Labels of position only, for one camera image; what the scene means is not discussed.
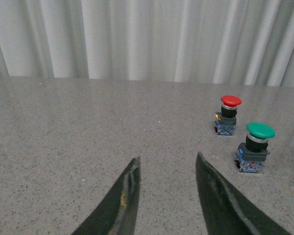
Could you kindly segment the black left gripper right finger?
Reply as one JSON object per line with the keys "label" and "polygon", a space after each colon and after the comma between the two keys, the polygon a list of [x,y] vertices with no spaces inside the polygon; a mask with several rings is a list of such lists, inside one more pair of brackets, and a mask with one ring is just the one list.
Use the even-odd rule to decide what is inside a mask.
{"label": "black left gripper right finger", "polygon": [[201,152],[196,157],[196,182],[208,234],[289,234],[226,180]]}

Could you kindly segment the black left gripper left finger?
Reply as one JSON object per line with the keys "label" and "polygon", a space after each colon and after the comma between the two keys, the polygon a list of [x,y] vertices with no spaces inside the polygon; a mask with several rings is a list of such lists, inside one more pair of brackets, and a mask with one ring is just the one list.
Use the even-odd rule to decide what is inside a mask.
{"label": "black left gripper left finger", "polygon": [[74,235],[132,235],[139,206],[140,158],[134,158]]}

